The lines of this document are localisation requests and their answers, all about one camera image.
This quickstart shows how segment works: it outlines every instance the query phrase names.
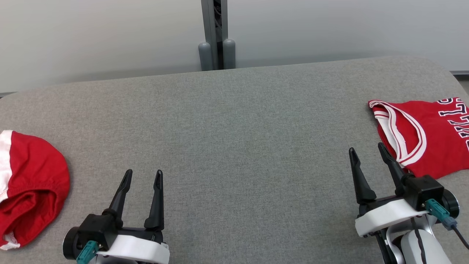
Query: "red shirt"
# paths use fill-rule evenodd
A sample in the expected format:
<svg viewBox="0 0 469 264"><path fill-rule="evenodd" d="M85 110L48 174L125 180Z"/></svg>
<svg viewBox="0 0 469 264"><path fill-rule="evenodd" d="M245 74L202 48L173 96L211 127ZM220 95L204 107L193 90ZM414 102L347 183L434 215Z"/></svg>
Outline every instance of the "red shirt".
<svg viewBox="0 0 469 264"><path fill-rule="evenodd" d="M381 140L415 176L438 179L469 169L469 114L461 99L368 104Z"/></svg>

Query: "gray table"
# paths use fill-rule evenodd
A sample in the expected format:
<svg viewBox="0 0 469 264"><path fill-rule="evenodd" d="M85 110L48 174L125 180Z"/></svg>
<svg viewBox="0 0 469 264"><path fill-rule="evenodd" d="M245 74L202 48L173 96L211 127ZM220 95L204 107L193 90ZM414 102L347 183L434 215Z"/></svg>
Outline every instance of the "gray table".
<svg viewBox="0 0 469 264"><path fill-rule="evenodd" d="M370 99L469 97L439 65L384 57L53 86L0 99L0 129L35 135L67 159L60 216L2 263L72 263L63 236L109 205L134 170L125 226L143 226L157 169L165 175L170 263L380 263L354 228L348 160L355 147L378 196L393 183L377 149ZM439 180L461 203L469 237L469 173ZM439 225L453 263L469 252Z"/></svg>

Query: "white trim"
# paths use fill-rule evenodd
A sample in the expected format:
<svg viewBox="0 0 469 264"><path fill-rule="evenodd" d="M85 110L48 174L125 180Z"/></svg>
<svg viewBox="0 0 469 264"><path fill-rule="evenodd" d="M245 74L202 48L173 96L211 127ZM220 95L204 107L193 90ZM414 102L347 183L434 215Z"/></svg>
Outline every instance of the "white trim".
<svg viewBox="0 0 469 264"><path fill-rule="evenodd" d="M388 110L388 113L389 113L389 116L390 116L390 120L394 117L396 117L395 115L395 112L394 112L394 109L401 112L402 115L413 125L413 127L416 129L417 131L417 135L418 135L418 144L417 146L407 155L403 155L403 156L397 156L398 158L396 159L397 162L399 162L402 166L407 166L409 164L413 164L415 162L417 162L423 155L424 155L424 152L427 148L427 138L426 138L426 135L425 135L425 131L424 129L422 128L422 126L417 122L417 120L415 120L411 115L409 115L408 113L402 111L401 109L387 103L387 102L384 102L384 101L379 101L379 100L373 100L373 101L370 101L369 103L369 106L371 108L373 108L375 105L381 105L383 106L386 110ZM399 136L396 136L395 135L395 138L397 138L398 140L398 146L401 147L401 144L399 144Z"/></svg>
<svg viewBox="0 0 469 264"><path fill-rule="evenodd" d="M397 144L396 141L394 140L394 136L389 131L389 126L388 126L388 120L389 118L382 117L382 116L375 116L376 120L378 120L378 123L381 125L381 129L383 129L384 134L386 135L387 141L391 145L391 147L394 149L394 152L397 153Z"/></svg>
<svg viewBox="0 0 469 264"><path fill-rule="evenodd" d="M10 148L12 130L0 133L0 202L8 198L8 182L12 176L10 166Z"/></svg>
<svg viewBox="0 0 469 264"><path fill-rule="evenodd" d="M2 250L9 250L12 248L19 248L21 245L16 241L15 236L13 235L13 232L10 232L9 234L5 234L3 236L3 240L5 240L7 243L3 246L0 247Z"/></svg>
<svg viewBox="0 0 469 264"><path fill-rule="evenodd" d="M374 111L375 115L389 116L388 112L385 111Z"/></svg>
<svg viewBox="0 0 469 264"><path fill-rule="evenodd" d="M391 107L384 106L389 113L389 128L391 130L392 135L394 136L396 143L397 143L397 157L398 159L402 159L403 157L407 156L407 145L404 137L402 136L401 132L397 129L397 115L394 109Z"/></svg>

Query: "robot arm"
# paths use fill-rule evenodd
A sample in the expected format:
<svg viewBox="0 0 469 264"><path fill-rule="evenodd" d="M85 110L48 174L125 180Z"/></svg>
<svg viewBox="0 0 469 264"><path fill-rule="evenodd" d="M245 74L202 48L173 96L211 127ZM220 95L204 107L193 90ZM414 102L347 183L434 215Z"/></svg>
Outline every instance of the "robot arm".
<svg viewBox="0 0 469 264"><path fill-rule="evenodd" d="M79 227L72 227L63 242L63 254L78 264L95 258L100 264L168 264L169 247L163 242L163 172L153 184L153 201L144 228L123 227L122 211L130 189L132 170L127 170L108 209L89 214Z"/></svg>
<svg viewBox="0 0 469 264"><path fill-rule="evenodd" d="M438 220L427 209L429 205L442 205L448 217L456 218L459 205L455 196L428 175L416 178L412 173L404 173L383 143L379 143L378 148L391 172L396 195L376 198L351 148L350 165L359 204L355 220L358 235L376 237L385 264L424 263L425 259L427 264L450 263L431 230ZM409 232L391 240L393 234L402 231Z"/></svg>

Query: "teal connector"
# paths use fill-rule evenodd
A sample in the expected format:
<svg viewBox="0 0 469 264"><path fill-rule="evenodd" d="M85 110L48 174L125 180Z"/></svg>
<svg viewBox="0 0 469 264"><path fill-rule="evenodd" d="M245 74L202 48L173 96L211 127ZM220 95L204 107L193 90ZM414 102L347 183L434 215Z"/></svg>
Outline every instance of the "teal connector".
<svg viewBox="0 0 469 264"><path fill-rule="evenodd" d="M76 258L76 262L78 264L88 264L90 260L96 256L98 249L98 243L96 241L88 241L82 252Z"/></svg>
<svg viewBox="0 0 469 264"><path fill-rule="evenodd" d="M453 226L456 227L456 220L449 216L448 210L446 210L435 199L429 199L427 202L425 202L425 209L431 215L436 217L447 230L451 230Z"/></svg>

